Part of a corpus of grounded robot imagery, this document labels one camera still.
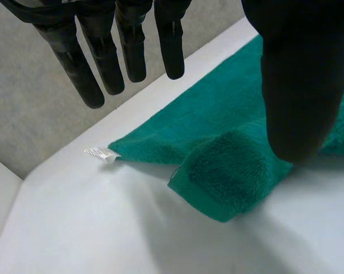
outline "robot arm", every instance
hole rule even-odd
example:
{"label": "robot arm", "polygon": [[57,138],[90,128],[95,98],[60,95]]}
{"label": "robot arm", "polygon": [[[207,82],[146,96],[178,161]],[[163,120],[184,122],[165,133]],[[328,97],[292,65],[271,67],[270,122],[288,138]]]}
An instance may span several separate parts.
{"label": "robot arm", "polygon": [[[17,18],[31,23],[49,43],[74,87],[90,108],[104,96],[76,38],[75,16],[92,52],[107,92],[124,90],[111,27],[116,18],[127,74],[132,82],[146,78],[145,36],[141,24],[152,0],[0,0]],[[181,18],[191,0],[155,0],[155,18],[165,70],[171,79],[184,73]]]}

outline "gray wall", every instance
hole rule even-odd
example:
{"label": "gray wall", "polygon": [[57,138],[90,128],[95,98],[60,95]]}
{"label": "gray wall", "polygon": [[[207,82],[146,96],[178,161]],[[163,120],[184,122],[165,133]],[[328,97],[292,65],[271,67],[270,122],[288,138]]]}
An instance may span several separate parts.
{"label": "gray wall", "polygon": [[[185,57],[243,16],[240,0],[193,0],[183,19]],[[126,90],[118,96],[106,95],[104,107],[91,110],[83,104],[50,47],[32,25],[20,22],[0,4],[0,162],[24,178],[163,74],[152,11],[143,29],[147,37],[147,79],[138,84],[128,81],[114,26],[112,34],[119,49]],[[81,35],[79,41],[91,68],[96,71]]]}

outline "white label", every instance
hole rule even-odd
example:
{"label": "white label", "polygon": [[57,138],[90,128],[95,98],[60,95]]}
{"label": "white label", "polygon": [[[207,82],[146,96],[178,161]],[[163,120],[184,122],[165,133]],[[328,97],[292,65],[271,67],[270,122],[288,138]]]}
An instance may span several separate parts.
{"label": "white label", "polygon": [[85,150],[84,152],[97,157],[108,164],[112,164],[117,157],[121,157],[121,155],[117,154],[113,150],[109,150],[107,147],[93,147]]}

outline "teal towel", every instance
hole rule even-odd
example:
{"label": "teal towel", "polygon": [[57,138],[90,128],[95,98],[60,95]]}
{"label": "teal towel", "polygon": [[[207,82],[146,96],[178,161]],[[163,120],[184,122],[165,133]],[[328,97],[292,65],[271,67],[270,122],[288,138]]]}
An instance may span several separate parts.
{"label": "teal towel", "polygon": [[[212,219],[252,210],[292,168],[268,143],[261,54],[257,37],[109,148],[127,161],[181,165],[169,187]],[[344,154],[344,99],[323,152]]]}

